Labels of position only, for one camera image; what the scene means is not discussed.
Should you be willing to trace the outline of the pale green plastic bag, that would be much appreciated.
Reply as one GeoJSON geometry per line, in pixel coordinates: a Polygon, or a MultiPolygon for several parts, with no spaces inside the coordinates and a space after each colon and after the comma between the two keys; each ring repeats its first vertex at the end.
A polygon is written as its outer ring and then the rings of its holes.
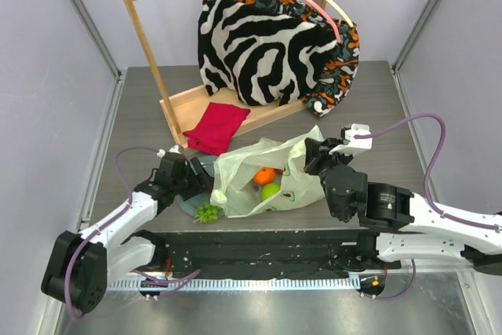
{"type": "Polygon", "coordinates": [[[210,203],[227,218],[250,217],[265,212],[298,209],[324,198],[319,178],[304,172],[306,147],[311,138],[323,141],[318,126],[285,142],[261,138],[257,143],[220,155],[213,163],[214,184],[210,203]],[[253,182],[261,168],[280,169],[275,178],[279,191],[265,200],[253,182]]]}

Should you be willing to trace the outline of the green grape bunch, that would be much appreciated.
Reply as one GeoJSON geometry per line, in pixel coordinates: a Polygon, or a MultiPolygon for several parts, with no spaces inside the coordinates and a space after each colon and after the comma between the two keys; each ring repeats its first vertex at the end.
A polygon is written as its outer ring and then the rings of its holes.
{"type": "Polygon", "coordinates": [[[209,202],[200,205],[195,210],[195,222],[212,223],[219,220],[223,210],[219,206],[211,205],[209,202]]]}

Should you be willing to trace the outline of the orange fruit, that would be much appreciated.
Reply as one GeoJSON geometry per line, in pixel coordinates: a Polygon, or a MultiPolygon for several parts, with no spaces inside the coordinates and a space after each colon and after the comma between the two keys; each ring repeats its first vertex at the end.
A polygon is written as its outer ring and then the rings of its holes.
{"type": "Polygon", "coordinates": [[[253,176],[253,182],[260,186],[270,184],[274,181],[276,170],[271,167],[264,167],[258,170],[253,176]]]}

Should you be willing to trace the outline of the green apple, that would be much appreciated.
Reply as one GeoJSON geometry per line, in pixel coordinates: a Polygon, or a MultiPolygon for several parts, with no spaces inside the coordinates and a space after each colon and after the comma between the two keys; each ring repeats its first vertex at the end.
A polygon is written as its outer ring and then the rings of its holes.
{"type": "Polygon", "coordinates": [[[262,187],[260,193],[260,200],[264,202],[269,198],[273,197],[274,195],[278,194],[280,190],[281,190],[281,185],[279,183],[271,182],[269,184],[266,184],[262,187]]]}

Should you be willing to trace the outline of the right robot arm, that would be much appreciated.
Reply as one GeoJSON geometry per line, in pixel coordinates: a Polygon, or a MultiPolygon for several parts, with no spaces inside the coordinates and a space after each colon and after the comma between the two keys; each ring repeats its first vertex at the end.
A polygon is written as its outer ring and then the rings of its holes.
{"type": "Polygon", "coordinates": [[[350,167],[372,147],[370,139],[307,138],[305,173],[317,176],[332,217],[357,217],[365,231],[354,249],[355,261],[372,268],[381,260],[466,260],[475,271],[501,274],[500,215],[469,213],[429,203],[408,189],[373,183],[350,167]]]}

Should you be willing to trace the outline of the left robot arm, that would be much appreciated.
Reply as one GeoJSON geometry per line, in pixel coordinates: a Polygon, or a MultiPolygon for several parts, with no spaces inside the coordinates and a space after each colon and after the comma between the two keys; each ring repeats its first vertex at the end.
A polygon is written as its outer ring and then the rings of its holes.
{"type": "Polygon", "coordinates": [[[166,152],[150,176],[114,211],[77,233],[64,231],[54,242],[41,291],[88,314],[101,302],[109,284],[136,268],[159,271],[169,257],[162,237],[142,227],[169,208],[175,198],[187,201],[209,192],[214,178],[199,158],[166,152]]]}

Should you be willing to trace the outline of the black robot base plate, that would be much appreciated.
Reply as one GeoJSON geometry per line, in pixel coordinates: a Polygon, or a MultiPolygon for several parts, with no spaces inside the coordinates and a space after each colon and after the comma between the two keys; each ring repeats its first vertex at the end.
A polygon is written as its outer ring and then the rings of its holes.
{"type": "Polygon", "coordinates": [[[180,279],[345,278],[351,272],[399,269],[378,259],[376,235],[362,230],[189,231],[156,234],[161,253],[140,266],[180,279]]]}

